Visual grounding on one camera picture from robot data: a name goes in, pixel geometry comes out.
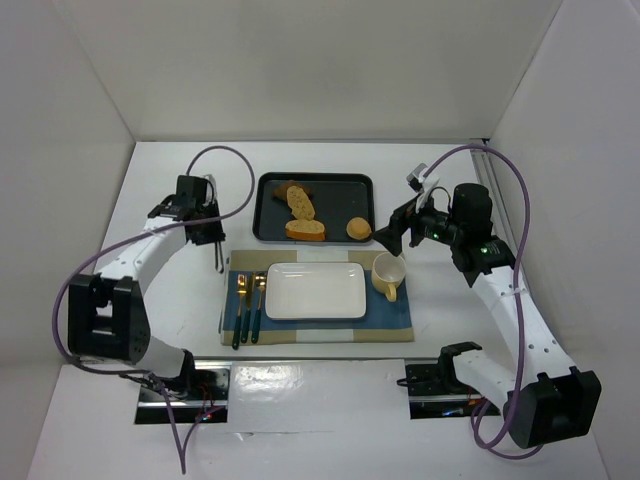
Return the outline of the metal tongs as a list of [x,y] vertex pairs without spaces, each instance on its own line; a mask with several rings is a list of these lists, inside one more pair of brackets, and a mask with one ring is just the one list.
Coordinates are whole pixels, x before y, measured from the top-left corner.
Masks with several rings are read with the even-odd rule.
[[[219,203],[217,199],[217,188],[216,188],[215,179],[211,174],[206,174],[204,178],[208,182],[209,189],[210,189],[210,200],[209,200],[210,213],[212,214],[213,217],[218,217],[220,215],[220,210],[219,210]],[[213,223],[212,225],[209,226],[209,230],[214,237],[213,244],[214,244],[215,270],[219,274],[223,274],[225,271],[225,264],[224,264],[222,243],[226,239],[226,235],[224,233],[222,223],[220,221]]]

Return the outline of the long bread slice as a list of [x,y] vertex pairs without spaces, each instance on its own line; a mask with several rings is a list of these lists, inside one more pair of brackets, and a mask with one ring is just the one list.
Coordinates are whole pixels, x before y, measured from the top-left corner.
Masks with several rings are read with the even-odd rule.
[[297,220],[314,220],[314,206],[302,187],[291,186],[286,191],[287,205]]

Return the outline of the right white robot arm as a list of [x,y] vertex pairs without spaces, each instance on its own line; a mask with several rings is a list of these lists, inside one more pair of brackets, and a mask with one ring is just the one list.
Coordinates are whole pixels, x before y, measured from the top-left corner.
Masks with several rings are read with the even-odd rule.
[[468,341],[445,346],[438,357],[439,381],[450,392],[472,389],[497,408],[512,441],[522,449],[586,435],[602,387],[592,371],[580,370],[554,338],[525,291],[509,246],[493,233],[488,190],[458,185],[447,211],[429,194],[393,211],[373,235],[399,256],[402,236],[410,244],[428,239],[449,247],[456,269],[493,317],[516,368],[494,361]]

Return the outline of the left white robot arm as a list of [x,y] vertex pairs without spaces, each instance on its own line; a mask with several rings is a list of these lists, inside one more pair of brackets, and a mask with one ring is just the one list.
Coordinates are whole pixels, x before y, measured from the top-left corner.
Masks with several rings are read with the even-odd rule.
[[144,293],[170,260],[188,244],[214,246],[214,267],[224,272],[220,222],[189,226],[220,215],[215,180],[180,175],[174,194],[148,214],[143,231],[116,259],[93,275],[73,277],[68,290],[67,345],[76,357],[118,360],[147,372],[166,388],[186,395],[201,376],[193,355],[155,338]]

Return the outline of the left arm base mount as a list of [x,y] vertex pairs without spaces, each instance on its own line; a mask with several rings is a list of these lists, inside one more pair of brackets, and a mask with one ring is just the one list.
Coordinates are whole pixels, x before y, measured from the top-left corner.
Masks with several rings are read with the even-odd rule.
[[[176,379],[162,379],[176,424],[193,423],[204,416],[203,423],[226,423],[230,390],[231,364],[197,361],[195,374],[184,389]],[[169,424],[170,418],[160,384],[148,375],[120,375],[139,386],[134,423]]]

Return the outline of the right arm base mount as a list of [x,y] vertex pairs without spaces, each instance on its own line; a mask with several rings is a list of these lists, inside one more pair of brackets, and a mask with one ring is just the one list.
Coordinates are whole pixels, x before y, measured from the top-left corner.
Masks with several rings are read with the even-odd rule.
[[435,363],[406,363],[396,385],[407,393],[412,420],[469,417],[484,403],[471,387],[447,387]]

